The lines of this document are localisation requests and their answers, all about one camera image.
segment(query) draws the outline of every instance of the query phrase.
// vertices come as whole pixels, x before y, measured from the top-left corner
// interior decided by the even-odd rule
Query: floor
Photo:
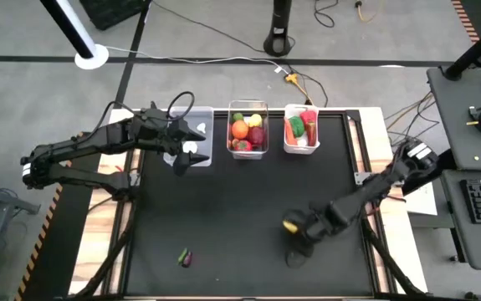
[[[96,43],[130,48],[139,16],[101,32],[89,21],[79,1],[69,2]],[[158,2],[255,48],[262,48],[269,30],[272,0]],[[365,3],[364,14],[376,11],[377,0]],[[328,106],[380,106],[385,115],[390,115],[429,91],[425,67],[430,65],[382,68],[373,67],[372,61],[450,61],[471,45],[450,0],[387,0],[382,13],[368,24],[359,22],[353,4],[351,0],[340,1],[328,12],[336,26],[325,28],[313,17],[312,1],[293,1],[289,34],[297,44],[288,58],[333,60],[326,66],[295,66],[325,86]],[[266,57],[154,5],[138,50],[155,56],[188,58]],[[74,50],[39,1],[0,0],[0,56],[71,57]],[[128,53],[110,51],[110,56],[126,58]],[[336,60],[350,60],[353,66],[332,66]],[[126,68],[121,63],[83,71],[70,62],[0,62],[0,187],[15,190],[22,199],[48,204],[54,189],[27,191],[21,182],[19,158],[37,144],[66,139],[92,128],[105,104],[116,96],[134,108],[146,107],[152,100],[164,107],[184,90],[193,91],[197,105],[213,107],[226,107],[233,99],[263,99],[271,107],[304,102],[302,94],[283,81],[282,74],[274,73],[273,66],[127,66],[133,67],[128,82],[127,74],[122,80]],[[307,90],[317,105],[324,105],[324,95],[316,84],[309,82]],[[435,105],[424,115],[439,120]],[[401,119],[391,130],[403,131],[411,118]],[[410,134],[416,135],[429,125],[418,120]],[[441,125],[421,138],[435,151],[448,148]],[[0,256],[0,300],[13,298],[17,291],[46,207],[37,216],[19,215],[10,224]],[[454,252],[449,234],[443,230],[417,230],[414,235],[431,292],[447,297],[461,297],[466,289],[481,292],[481,271],[465,264],[446,263],[446,256]]]

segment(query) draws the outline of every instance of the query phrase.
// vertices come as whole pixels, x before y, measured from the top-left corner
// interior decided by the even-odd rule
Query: black tabletop
[[[481,180],[481,171],[444,171],[441,182],[447,198],[452,205],[456,231],[460,236],[465,258],[468,264],[481,269],[481,224],[473,224],[469,216],[461,180]]]
[[[357,223],[317,245],[303,267],[284,262],[284,211],[355,189],[345,122],[320,118],[320,148],[301,156],[284,152],[283,120],[272,118],[264,158],[236,161],[225,147],[227,121],[215,119],[212,164],[183,177],[145,153],[127,294],[370,296]],[[177,266],[185,247],[193,252],[189,268]]]
[[[470,121],[468,107],[481,107],[481,69],[465,70],[457,81],[445,79],[440,69],[429,69],[427,77],[456,165],[480,171],[481,133],[466,122]]]

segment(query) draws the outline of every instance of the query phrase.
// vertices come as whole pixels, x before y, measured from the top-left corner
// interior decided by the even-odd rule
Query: toy orange
[[[242,140],[248,136],[249,126],[243,120],[234,121],[231,127],[233,137]]]

